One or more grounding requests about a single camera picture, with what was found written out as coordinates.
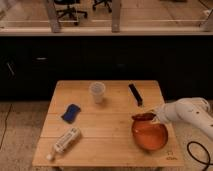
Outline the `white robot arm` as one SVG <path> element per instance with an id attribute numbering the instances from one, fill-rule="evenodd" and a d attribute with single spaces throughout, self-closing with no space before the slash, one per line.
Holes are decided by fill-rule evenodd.
<path id="1" fill-rule="evenodd" d="M 181 98 L 152 109 L 160 123 L 189 123 L 213 140 L 213 117 L 210 111 L 209 102 L 201 97 Z"/>

